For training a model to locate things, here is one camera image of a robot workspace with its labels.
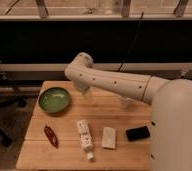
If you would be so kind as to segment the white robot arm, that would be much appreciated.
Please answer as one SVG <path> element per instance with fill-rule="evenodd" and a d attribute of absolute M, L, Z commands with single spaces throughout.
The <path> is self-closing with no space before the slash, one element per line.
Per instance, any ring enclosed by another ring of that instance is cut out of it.
<path fill-rule="evenodd" d="M 64 73 L 81 92 L 93 86 L 149 104 L 150 171 L 192 171 L 192 80 L 96 70 L 84 52 Z"/>

